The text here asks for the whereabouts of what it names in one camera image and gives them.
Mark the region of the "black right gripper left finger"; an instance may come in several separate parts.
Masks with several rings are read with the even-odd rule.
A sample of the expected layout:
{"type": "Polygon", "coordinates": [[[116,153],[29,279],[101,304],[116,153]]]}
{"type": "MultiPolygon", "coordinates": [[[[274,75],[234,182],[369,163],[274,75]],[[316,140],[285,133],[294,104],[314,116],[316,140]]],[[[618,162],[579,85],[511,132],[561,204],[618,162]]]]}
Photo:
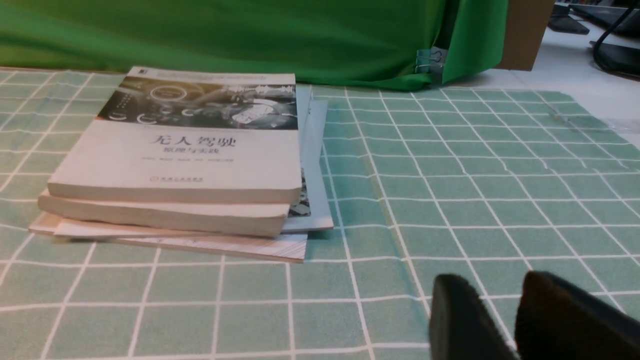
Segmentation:
{"type": "Polygon", "coordinates": [[[432,360],[515,360],[478,292],[462,276],[435,277],[429,320],[432,360]]]}

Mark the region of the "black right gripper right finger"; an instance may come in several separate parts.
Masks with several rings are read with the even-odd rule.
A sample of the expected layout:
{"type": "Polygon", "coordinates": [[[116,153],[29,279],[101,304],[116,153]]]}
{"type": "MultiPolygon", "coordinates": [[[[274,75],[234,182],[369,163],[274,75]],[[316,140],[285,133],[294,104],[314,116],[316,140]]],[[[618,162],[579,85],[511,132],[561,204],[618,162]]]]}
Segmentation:
{"type": "Polygon", "coordinates": [[[522,360],[637,360],[640,324],[548,271],[529,271],[515,320],[522,360]]]}

